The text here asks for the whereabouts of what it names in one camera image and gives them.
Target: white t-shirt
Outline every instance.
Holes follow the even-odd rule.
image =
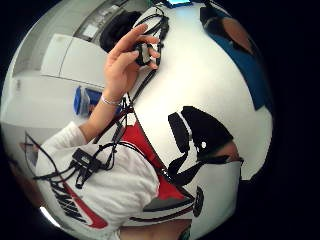
[[[77,148],[91,156],[98,145],[86,144],[74,122],[47,140],[42,148],[51,156],[59,171],[68,168]],[[116,231],[130,217],[137,216],[158,195],[159,180],[151,164],[128,147],[118,145],[111,170],[99,170],[83,185],[75,187],[78,172],[64,185],[38,180],[38,186],[48,210],[62,228],[92,239],[118,239]],[[97,159],[105,163],[111,148],[106,148]],[[53,164],[39,151],[36,165],[38,176],[54,172]],[[72,170],[62,174],[63,178]]]

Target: white fabric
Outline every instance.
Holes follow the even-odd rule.
[[[93,155],[98,145],[86,144],[85,138],[75,123],[47,140],[42,148],[52,157],[59,171],[68,168],[72,154],[81,146],[85,152]],[[109,156],[110,148],[98,155],[103,163]],[[117,146],[115,163],[110,171],[99,170],[84,184],[82,189],[75,187],[78,176],[76,173],[67,180],[67,184],[97,215],[108,222],[102,229],[93,229],[88,224],[66,216],[48,181],[40,180],[38,185],[46,201],[47,207],[62,221],[65,228],[83,234],[92,239],[119,239],[116,231],[128,218],[140,213],[143,208],[158,195],[159,180],[150,165],[139,153],[124,147]],[[54,172],[49,159],[39,151],[36,174],[38,176]],[[63,174],[66,178],[72,170]]]

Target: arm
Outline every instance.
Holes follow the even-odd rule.
[[[146,24],[135,27],[109,52],[104,69],[106,88],[102,93],[108,101],[118,102],[135,84],[140,66],[134,62],[138,52],[130,52],[133,45],[138,41],[152,44],[159,42],[156,37],[141,35],[146,30]],[[160,57],[160,54],[152,48],[149,49],[149,53],[154,58]],[[156,69],[157,65],[151,61],[149,67]],[[98,136],[108,126],[115,110],[115,105],[99,101],[89,120],[79,127],[87,142]]]

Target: red fabric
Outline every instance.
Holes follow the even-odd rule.
[[[137,122],[134,126],[127,126],[127,129],[121,140],[130,142],[137,146],[146,155],[147,159],[152,163],[153,166],[159,168],[161,167],[156,154],[153,152],[151,146],[144,138],[144,135]],[[163,176],[158,174],[158,179],[160,182],[158,198],[163,200],[167,198],[184,198],[180,191],[174,185],[168,183]]]

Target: nike swoosh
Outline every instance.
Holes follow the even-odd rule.
[[[91,219],[92,224],[89,225],[92,228],[105,228],[108,226],[108,222],[97,215],[94,211],[92,211],[82,200],[78,197],[78,195],[66,184],[63,183],[63,187],[68,191],[73,200],[77,203],[77,205],[81,208],[83,212],[85,212],[88,218]]]

